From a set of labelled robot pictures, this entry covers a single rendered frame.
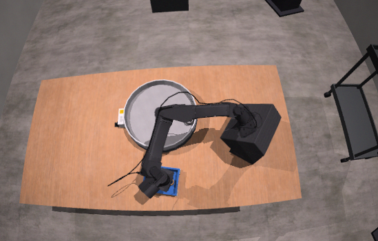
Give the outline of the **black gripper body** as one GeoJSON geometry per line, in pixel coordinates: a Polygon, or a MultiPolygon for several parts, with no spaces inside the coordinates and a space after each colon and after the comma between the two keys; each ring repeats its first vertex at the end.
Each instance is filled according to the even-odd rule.
{"type": "Polygon", "coordinates": [[[168,190],[169,190],[169,188],[170,188],[170,185],[171,185],[171,182],[172,182],[172,178],[174,178],[173,176],[174,176],[174,172],[173,171],[170,171],[170,170],[168,170],[168,169],[165,169],[165,168],[161,168],[161,170],[163,170],[163,171],[165,171],[167,174],[168,174],[168,177],[169,177],[169,180],[168,180],[168,182],[166,183],[166,184],[164,184],[164,185],[159,185],[159,189],[161,190],[161,191],[164,191],[164,192],[167,192],[168,190]]]}

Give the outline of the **blue tray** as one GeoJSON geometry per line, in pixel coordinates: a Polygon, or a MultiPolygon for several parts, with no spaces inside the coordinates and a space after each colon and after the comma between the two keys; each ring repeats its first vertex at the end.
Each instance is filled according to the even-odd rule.
{"type": "Polygon", "coordinates": [[[173,167],[163,167],[163,168],[170,169],[170,170],[173,169],[172,171],[174,172],[174,184],[172,186],[170,186],[170,188],[167,191],[167,193],[165,193],[164,191],[161,191],[161,190],[159,190],[157,193],[176,196],[177,195],[177,190],[178,190],[178,179],[179,179],[180,170],[179,170],[179,168],[173,168],[173,167]],[[178,170],[178,171],[174,171],[174,170],[178,170]]]}

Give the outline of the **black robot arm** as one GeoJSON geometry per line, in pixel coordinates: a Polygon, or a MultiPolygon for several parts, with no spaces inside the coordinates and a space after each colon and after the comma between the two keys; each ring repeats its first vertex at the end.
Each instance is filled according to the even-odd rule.
{"type": "Polygon", "coordinates": [[[167,173],[161,170],[162,151],[165,146],[167,134],[173,120],[187,123],[197,118],[208,118],[216,116],[235,117],[240,124],[240,129],[244,137],[256,131],[253,119],[249,110],[240,107],[237,103],[221,102],[208,105],[185,105],[174,104],[161,107],[156,124],[153,130],[151,141],[145,159],[143,159],[140,175],[147,176],[138,186],[139,189],[148,197],[152,198],[160,189],[160,184],[168,182],[167,173]],[[221,105],[226,104],[226,105],[221,105]],[[171,109],[169,109],[171,108],[171,109]],[[166,110],[163,110],[166,109],[166,110]],[[161,113],[162,111],[162,113],[161,113]],[[160,115],[160,116],[159,116],[160,115]]]}

